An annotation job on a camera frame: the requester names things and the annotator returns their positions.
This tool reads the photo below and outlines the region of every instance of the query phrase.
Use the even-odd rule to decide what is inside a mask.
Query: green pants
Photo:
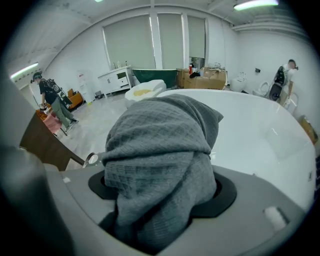
[[[74,115],[71,114],[65,106],[60,102],[58,98],[51,104],[53,112],[56,114],[56,117],[63,123],[65,127],[69,126],[69,122],[66,118],[70,121],[74,118]]]

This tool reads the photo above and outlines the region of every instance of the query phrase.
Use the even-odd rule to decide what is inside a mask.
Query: sneaker
[[[69,125],[68,127],[65,128],[64,132],[67,134],[71,129],[72,129],[72,126]]]
[[[78,120],[76,120],[76,119],[72,119],[72,120],[71,120],[71,122],[70,122],[70,125],[77,124],[77,123],[79,123],[79,121],[78,121]]]

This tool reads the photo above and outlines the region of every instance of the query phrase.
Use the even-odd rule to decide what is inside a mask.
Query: white bathtub
[[[315,191],[315,148],[299,123],[278,103],[245,93],[168,90],[219,111],[224,118],[211,153],[213,165],[255,174],[307,211]]]

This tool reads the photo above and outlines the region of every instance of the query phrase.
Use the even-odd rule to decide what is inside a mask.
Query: ceiling light
[[[279,3],[277,0],[251,0],[243,3],[236,4],[234,9],[237,11],[242,11],[249,8],[254,7],[262,7],[262,6],[277,6]]]
[[[14,73],[13,75],[11,75],[10,78],[11,78],[11,79],[12,79],[12,78],[15,78],[16,76],[22,74],[23,72],[25,72],[25,71],[27,71],[27,70],[29,70],[29,69],[32,69],[32,68],[38,66],[38,64],[39,64],[39,63],[35,63],[35,64],[33,64],[33,65],[27,66],[27,67],[21,69],[20,71]]]

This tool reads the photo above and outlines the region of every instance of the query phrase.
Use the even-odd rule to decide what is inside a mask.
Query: white wall
[[[237,56],[237,37],[238,33],[233,31],[229,24],[208,13],[192,10],[183,7],[157,7],[153,11],[157,13],[179,13],[207,20],[207,63],[220,62],[229,72],[229,77],[234,77],[238,72]],[[44,78],[52,78],[58,86],[65,92],[69,89],[78,90],[77,70],[86,70],[92,76],[93,92],[100,90],[98,76],[110,70],[102,28],[114,22],[128,19],[130,17],[153,13],[150,8],[139,8],[125,11],[104,19],[93,25],[77,38],[71,41],[53,60],[45,73]],[[162,57],[155,55],[157,69],[162,68]]]
[[[35,98],[34,98],[34,96],[32,94],[32,91],[31,91],[31,88],[29,87],[29,85],[21,88],[20,89],[20,93],[30,103],[30,105],[34,108],[34,110],[39,109],[38,104],[40,104],[41,102],[38,103],[38,102],[35,101]]]
[[[208,19],[209,53],[207,63],[220,63],[228,71],[228,80],[238,73],[238,32],[219,18]]]
[[[238,36],[240,72],[246,73],[248,93],[261,82],[271,83],[278,68],[294,59],[299,67],[293,92],[298,95],[296,118],[306,115],[320,135],[320,64],[318,54],[305,41],[268,32],[242,32]],[[256,74],[255,68],[261,69]]]
[[[40,94],[40,88],[39,88],[39,85],[36,83],[36,82],[33,82],[33,83],[29,83],[30,85],[30,88],[32,90],[32,93],[35,97],[35,100],[38,104],[41,104],[42,103],[42,96]]]

